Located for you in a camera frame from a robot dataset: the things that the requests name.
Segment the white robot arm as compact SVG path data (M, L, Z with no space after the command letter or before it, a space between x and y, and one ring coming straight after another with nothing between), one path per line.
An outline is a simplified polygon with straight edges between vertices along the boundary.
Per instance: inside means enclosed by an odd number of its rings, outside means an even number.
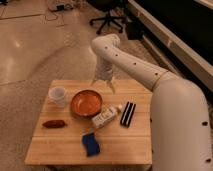
M119 49L116 34L92 40L95 77L112 78L117 66L153 92L150 127L153 171L213 171L208 104L202 90L171 71Z

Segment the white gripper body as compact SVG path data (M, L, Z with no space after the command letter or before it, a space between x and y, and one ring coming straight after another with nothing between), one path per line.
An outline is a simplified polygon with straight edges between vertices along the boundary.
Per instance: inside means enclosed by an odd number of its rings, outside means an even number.
M97 80L110 81L113 77L113 65L104 58L98 58L95 69L95 78Z

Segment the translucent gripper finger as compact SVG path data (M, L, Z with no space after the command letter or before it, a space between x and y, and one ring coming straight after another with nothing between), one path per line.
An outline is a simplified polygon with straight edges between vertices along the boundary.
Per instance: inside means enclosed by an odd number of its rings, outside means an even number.
M112 81L107 81L107 85L108 85L108 87L112 90L113 94L115 94L115 88L114 88L114 86L113 86Z
M93 86L97 82L97 79L92 79L90 86Z

